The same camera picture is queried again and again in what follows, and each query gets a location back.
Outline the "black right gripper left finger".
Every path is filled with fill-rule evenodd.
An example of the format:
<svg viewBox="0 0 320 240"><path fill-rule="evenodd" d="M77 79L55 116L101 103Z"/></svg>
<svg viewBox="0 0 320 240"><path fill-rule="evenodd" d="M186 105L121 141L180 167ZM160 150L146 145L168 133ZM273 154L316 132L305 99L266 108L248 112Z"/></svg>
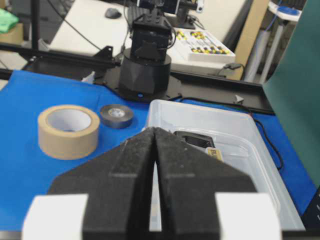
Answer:
<svg viewBox="0 0 320 240"><path fill-rule="evenodd" d="M155 129L58 175L48 195L88 194L84 240L138 240L149 231Z"/></svg>

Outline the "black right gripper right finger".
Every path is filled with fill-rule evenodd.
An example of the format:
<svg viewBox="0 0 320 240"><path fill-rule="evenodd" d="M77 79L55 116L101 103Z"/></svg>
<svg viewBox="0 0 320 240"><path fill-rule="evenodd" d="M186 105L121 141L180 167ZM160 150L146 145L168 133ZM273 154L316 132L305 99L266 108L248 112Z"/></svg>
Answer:
<svg viewBox="0 0 320 240"><path fill-rule="evenodd" d="M249 175L155 128L162 230L169 240L216 240L215 193L255 193Z"/></svg>

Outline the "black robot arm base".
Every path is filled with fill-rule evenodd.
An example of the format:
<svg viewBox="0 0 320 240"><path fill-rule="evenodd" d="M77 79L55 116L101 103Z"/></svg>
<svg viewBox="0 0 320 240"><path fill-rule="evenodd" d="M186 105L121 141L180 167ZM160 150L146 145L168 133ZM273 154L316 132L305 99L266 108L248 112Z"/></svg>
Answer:
<svg viewBox="0 0 320 240"><path fill-rule="evenodd" d="M174 29L155 9L136 18L131 33L131 48L123 53L118 89L140 98L165 96L172 62L167 50L176 41Z"/></svg>

